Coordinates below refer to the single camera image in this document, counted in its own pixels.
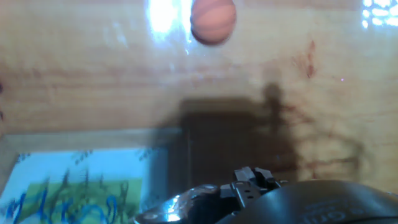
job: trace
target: black object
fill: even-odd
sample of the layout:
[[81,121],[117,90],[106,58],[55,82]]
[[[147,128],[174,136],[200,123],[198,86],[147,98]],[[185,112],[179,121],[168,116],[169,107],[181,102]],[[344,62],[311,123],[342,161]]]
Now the black object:
[[248,167],[235,176],[230,185],[190,189],[136,223],[398,223],[398,197],[365,185],[313,180],[281,187],[268,170]]

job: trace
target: red stain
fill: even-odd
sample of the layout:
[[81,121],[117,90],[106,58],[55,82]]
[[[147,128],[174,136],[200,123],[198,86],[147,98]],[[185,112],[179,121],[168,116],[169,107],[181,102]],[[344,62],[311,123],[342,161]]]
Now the red stain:
[[315,42],[311,41],[310,48],[308,50],[308,67],[307,67],[307,77],[312,78],[316,72],[313,66],[313,55],[315,53]]
[[347,164],[347,163],[354,163],[357,164],[358,163],[358,159],[354,158],[354,157],[349,157],[349,158],[344,158],[344,159],[331,159],[329,161],[313,161],[308,163],[307,165],[304,165],[302,167],[298,167],[298,168],[308,168],[312,170],[312,175],[311,175],[311,179],[316,180],[318,179],[318,174],[317,174],[317,169],[322,167],[322,166],[330,166],[333,164]]
[[307,117],[296,106],[282,105],[281,110],[293,113],[295,115],[295,118],[286,124],[289,127],[293,127],[299,124],[308,124],[314,122],[312,118]]

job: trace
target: black plastic part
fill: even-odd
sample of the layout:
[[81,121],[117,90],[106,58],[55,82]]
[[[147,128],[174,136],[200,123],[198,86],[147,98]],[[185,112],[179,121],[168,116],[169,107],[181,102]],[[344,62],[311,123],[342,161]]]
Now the black plastic part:
[[224,224],[224,223],[230,223],[234,219],[234,215],[226,215],[223,219],[218,221],[216,224]]
[[256,183],[256,185],[261,188],[267,188],[266,178],[260,172],[255,171],[254,169],[252,171],[253,171],[253,174],[256,176],[256,178],[251,179],[250,181]]
[[192,198],[193,207],[188,213],[188,223],[215,223],[220,217],[220,189],[215,194]]
[[244,209],[261,196],[259,189],[252,186],[248,181],[235,181],[231,184],[231,188],[241,209]]
[[396,220],[398,198],[394,195],[352,182],[315,180],[275,189],[223,223],[373,224]]

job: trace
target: wooden table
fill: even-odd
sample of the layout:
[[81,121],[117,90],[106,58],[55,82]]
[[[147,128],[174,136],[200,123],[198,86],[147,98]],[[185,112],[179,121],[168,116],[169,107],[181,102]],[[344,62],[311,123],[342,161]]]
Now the wooden table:
[[1,0],[2,133],[181,125],[191,174],[208,160],[214,179],[250,164],[398,192],[396,0],[234,2],[209,47],[190,0]]

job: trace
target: small basketball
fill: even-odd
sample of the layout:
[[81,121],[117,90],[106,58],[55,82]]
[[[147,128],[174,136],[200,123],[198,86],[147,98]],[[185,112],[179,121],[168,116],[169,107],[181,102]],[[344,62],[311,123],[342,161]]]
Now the small basketball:
[[226,40],[236,23],[232,0],[196,0],[192,6],[192,32],[199,39],[218,43]]

